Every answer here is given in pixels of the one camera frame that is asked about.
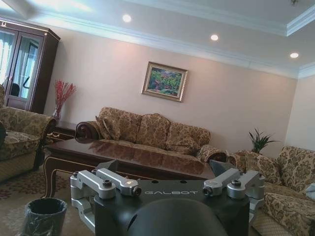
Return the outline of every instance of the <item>floral sofa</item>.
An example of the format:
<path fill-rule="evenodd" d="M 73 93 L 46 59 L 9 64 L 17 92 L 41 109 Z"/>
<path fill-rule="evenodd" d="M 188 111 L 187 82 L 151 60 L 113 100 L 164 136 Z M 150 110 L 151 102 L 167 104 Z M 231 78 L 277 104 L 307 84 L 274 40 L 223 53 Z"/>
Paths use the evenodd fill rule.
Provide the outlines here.
<path fill-rule="evenodd" d="M 51 117 L 3 104 L 0 85 L 0 181 L 39 167 L 44 158 L 42 145 L 56 124 Z"/>
<path fill-rule="evenodd" d="M 226 160 L 224 151 L 209 145 L 204 128 L 175 123 L 160 114 L 138 115 L 115 108 L 101 109 L 96 121 L 81 122 L 76 137 L 128 145 L 198 162 Z"/>
<path fill-rule="evenodd" d="M 306 196 L 315 183 L 315 151 L 284 147 L 277 159 L 240 151 L 227 161 L 266 178 L 265 204 L 253 223 L 262 236 L 315 235 L 315 201 Z"/>

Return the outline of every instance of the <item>coffee table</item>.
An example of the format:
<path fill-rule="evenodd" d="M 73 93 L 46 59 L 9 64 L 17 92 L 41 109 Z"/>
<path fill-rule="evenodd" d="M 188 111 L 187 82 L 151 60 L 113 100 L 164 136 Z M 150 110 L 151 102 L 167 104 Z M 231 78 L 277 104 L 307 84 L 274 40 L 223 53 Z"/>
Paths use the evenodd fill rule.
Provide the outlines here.
<path fill-rule="evenodd" d="M 117 173 L 132 179 L 212 179 L 214 174 L 207 163 L 194 158 L 179 158 L 109 141 L 70 139 L 46 146 L 44 173 L 46 192 L 53 197 L 56 172 L 91 171 L 99 163 L 117 160 Z"/>

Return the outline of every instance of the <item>ceiling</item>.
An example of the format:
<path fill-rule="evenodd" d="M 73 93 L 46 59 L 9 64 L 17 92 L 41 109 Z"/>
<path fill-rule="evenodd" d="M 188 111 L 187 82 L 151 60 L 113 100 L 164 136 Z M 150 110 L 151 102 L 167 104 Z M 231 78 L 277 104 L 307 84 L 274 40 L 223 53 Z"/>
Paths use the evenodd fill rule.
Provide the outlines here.
<path fill-rule="evenodd" d="M 292 78 L 315 74 L 315 0 L 3 0 L 0 14 Z"/>

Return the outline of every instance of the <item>screw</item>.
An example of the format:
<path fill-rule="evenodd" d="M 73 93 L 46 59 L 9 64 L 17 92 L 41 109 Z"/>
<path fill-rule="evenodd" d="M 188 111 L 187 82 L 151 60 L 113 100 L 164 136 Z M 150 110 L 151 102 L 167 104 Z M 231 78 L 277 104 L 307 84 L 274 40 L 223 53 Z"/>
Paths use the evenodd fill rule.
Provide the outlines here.
<path fill-rule="evenodd" d="M 104 186 L 104 187 L 107 187 L 107 188 L 108 188 L 108 187 L 111 187 L 111 186 L 112 186 L 112 181 L 110 181 L 110 180 L 108 180 L 108 179 L 107 179 L 107 180 L 104 180 L 104 181 L 103 181 L 103 186 Z"/>
<path fill-rule="evenodd" d="M 204 195 L 209 196 L 210 194 L 212 194 L 212 189 L 211 188 L 203 188 L 202 192 Z"/>
<path fill-rule="evenodd" d="M 141 190 L 141 188 L 139 188 L 139 187 L 137 187 L 137 186 L 135 186 L 133 189 L 132 189 L 132 191 L 131 191 L 131 193 L 132 193 L 132 195 L 133 196 L 139 196 L 140 194 L 141 194 L 141 192 L 142 192 L 142 190 Z"/>
<path fill-rule="evenodd" d="M 233 180 L 233 181 L 232 181 L 232 185 L 234 185 L 234 186 L 236 186 L 236 187 L 239 187 L 239 186 L 241 186 L 241 182 L 236 179 L 236 180 Z"/>

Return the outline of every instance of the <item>framed painting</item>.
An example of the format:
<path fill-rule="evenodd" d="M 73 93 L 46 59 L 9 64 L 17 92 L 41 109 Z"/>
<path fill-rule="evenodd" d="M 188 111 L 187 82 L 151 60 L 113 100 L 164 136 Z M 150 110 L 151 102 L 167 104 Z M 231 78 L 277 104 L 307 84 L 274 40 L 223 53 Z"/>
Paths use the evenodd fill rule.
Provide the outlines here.
<path fill-rule="evenodd" d="M 181 102 L 187 70 L 149 62 L 142 94 Z"/>

